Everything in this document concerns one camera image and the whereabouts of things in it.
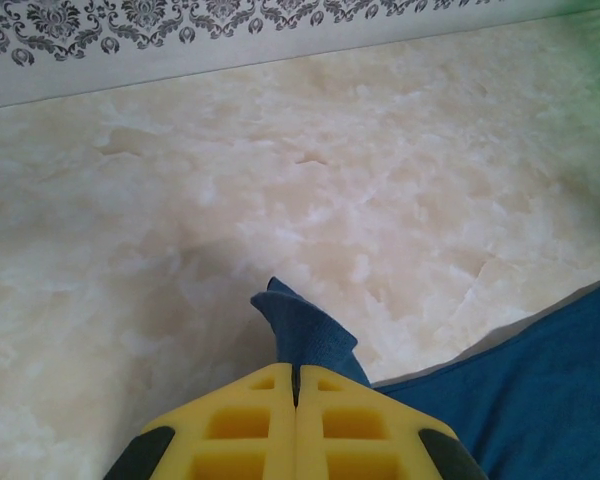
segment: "marble floor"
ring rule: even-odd
[[[600,12],[0,109],[0,478],[273,361],[274,274],[374,381],[599,280]]]

